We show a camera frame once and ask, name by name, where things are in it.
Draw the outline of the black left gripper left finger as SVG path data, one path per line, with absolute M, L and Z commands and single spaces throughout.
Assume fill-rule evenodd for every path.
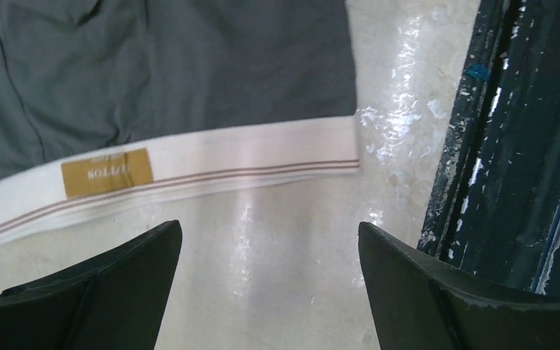
M 0 294 L 0 349 L 153 349 L 182 248 L 167 221 Z

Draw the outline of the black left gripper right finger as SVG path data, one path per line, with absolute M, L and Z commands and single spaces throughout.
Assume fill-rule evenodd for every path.
M 382 349 L 560 349 L 560 299 L 472 276 L 369 222 L 358 231 Z

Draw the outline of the dark grey boxer underwear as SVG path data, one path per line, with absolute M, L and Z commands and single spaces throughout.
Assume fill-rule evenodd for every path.
M 359 169 L 344 1 L 0 1 L 0 244 Z

